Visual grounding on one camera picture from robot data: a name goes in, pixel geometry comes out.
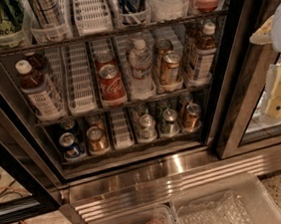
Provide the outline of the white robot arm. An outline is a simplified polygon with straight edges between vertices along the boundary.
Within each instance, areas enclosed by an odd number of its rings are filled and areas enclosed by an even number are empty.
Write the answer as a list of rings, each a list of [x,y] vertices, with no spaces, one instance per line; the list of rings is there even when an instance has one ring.
[[[272,16],[255,31],[249,42],[255,45],[271,45],[281,54],[281,2]],[[281,120],[281,63],[271,64],[267,70],[260,119],[265,122]]]

